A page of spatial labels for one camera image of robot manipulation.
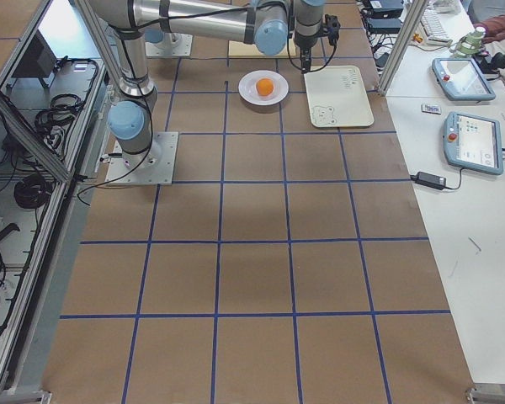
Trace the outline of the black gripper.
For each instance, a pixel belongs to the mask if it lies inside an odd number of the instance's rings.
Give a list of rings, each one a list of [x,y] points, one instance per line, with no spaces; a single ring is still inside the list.
[[[338,17],[333,14],[326,14],[322,23],[322,37],[327,37],[329,45],[337,45],[339,41],[340,23]],[[311,49],[300,48],[300,70],[309,72],[311,70]]]

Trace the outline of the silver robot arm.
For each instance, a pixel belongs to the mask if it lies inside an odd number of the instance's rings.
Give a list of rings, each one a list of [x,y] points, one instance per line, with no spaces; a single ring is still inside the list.
[[[207,1],[82,1],[86,20],[102,21],[114,34],[116,51],[94,29],[120,100],[107,122],[119,155],[107,181],[123,185],[171,183],[178,143],[175,132],[156,133],[152,111],[157,89],[148,70],[151,57],[183,57],[195,36],[255,47],[263,56],[289,53],[296,45],[297,70],[311,72],[312,49],[320,38],[336,46],[340,23],[324,12],[323,1],[248,1],[225,5]]]

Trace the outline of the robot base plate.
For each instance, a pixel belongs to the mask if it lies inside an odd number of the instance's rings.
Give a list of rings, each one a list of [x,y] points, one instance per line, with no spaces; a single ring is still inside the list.
[[[118,157],[109,159],[105,180],[110,186],[119,185],[170,185],[173,182],[178,132],[156,132],[151,149],[143,155],[123,153],[118,141],[113,153]]]

